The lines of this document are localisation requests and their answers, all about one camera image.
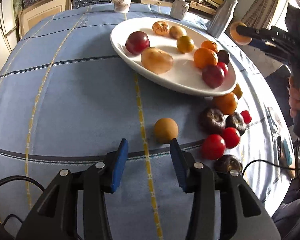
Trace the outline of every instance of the black cable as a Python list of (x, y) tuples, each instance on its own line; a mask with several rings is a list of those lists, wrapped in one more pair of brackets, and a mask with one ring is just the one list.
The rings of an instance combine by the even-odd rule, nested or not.
[(277, 164), (274, 164), (272, 162), (269, 162), (269, 161), (266, 161), (266, 160), (254, 160), (252, 162), (249, 162), (247, 164), (247, 166), (245, 166), (245, 168), (243, 169), (243, 172), (242, 172), (242, 176), (244, 175), (244, 173), (246, 172), (246, 169), (250, 166), (250, 164), (253, 164), (255, 162), (264, 162), (264, 163), (268, 163), (274, 167), (277, 167), (277, 168), (281, 168), (281, 169), (284, 169), (284, 170), (291, 170), (291, 171), (300, 171), (300, 169), (296, 169), (296, 168), (289, 168), (289, 167), (285, 167), (285, 166), (280, 166), (280, 165), (277, 165)]
[(21, 224), (23, 223), (23, 221), (22, 221), (22, 219), (21, 219), (20, 217), (18, 217), (18, 216), (15, 215), (15, 214), (10, 214), (10, 215), (8, 215), (8, 216), (6, 217), (6, 219), (4, 220), (4, 222), (2, 223), (2, 225), (5, 226), (5, 224), (8, 222), (8, 220), (9, 220), (10, 218), (12, 218), (12, 217), (18, 219), (18, 220), (21, 222)]
[(8, 183), (10, 181), (14, 181), (14, 180), (25, 180), (25, 181), (28, 181), (28, 182), (36, 185), (42, 191), (45, 190), (44, 187), (39, 182), (37, 182), (36, 180), (31, 179), (27, 176), (22, 176), (22, 175), (10, 176), (10, 177), (6, 177), (4, 179), (0, 179), (0, 186), (2, 186), (3, 184)]

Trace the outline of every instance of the paper cup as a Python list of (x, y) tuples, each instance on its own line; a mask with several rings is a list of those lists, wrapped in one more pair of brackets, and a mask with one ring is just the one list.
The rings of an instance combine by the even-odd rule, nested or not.
[(113, 0), (114, 12), (127, 13), (131, 4), (131, 0)]

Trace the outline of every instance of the metal screw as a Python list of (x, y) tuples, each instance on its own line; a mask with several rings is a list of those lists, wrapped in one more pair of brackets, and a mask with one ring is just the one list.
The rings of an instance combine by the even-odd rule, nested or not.
[(60, 176), (64, 177), (64, 176), (67, 176), (69, 174), (69, 171), (68, 170), (61, 170), (59, 172)]
[(196, 169), (202, 169), (202, 168), (203, 168), (203, 164), (200, 163), (200, 162), (194, 163), (193, 166), (194, 166)]
[(229, 173), (232, 177), (237, 177), (239, 175), (239, 172), (236, 170), (231, 170), (231, 171), (229, 171)]
[(96, 168), (97, 169), (102, 169), (102, 168), (104, 168), (106, 165), (105, 165), (105, 163), (103, 163), (103, 162), (98, 162), (98, 163), (96, 163)]

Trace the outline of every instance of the blue gripper pad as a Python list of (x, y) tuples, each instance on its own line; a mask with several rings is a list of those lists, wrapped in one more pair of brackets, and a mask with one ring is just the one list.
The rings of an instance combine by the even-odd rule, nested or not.
[(119, 148), (117, 150), (118, 159), (114, 165), (114, 170), (113, 170), (113, 177), (112, 177), (112, 184), (111, 184), (112, 192), (115, 192), (117, 190), (117, 187), (119, 187), (120, 185), (124, 166), (128, 158), (128, 152), (129, 152), (128, 141), (126, 139), (122, 139)]
[(185, 168), (184, 157), (176, 139), (173, 139), (170, 142), (170, 155), (178, 179), (179, 187), (181, 187), (185, 192), (187, 169)]

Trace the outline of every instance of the white plate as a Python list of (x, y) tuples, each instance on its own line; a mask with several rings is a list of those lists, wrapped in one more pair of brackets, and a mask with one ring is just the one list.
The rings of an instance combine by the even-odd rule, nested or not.
[[(182, 54), (177, 50), (177, 41), (169, 37), (163, 37), (152, 31), (152, 25), (157, 21), (164, 21), (169, 26), (179, 25), (187, 31), (187, 35), (194, 41), (194, 50), (191, 53)], [(135, 31), (145, 32), (150, 41), (150, 47), (156, 47), (169, 53), (173, 57), (173, 67), (164, 74), (155, 74), (142, 66), (141, 56), (134, 56), (125, 47), (128, 36)], [(176, 22), (158, 18), (134, 18), (118, 24), (111, 32), (112, 47), (118, 55), (136, 72), (145, 78), (171, 90), (196, 96), (221, 96), (230, 93), (236, 85), (236, 75), (231, 63), (229, 72), (223, 84), (212, 89), (201, 78), (200, 69), (194, 66), (193, 54), (200, 48), (203, 41), (208, 40), (200, 33)]]

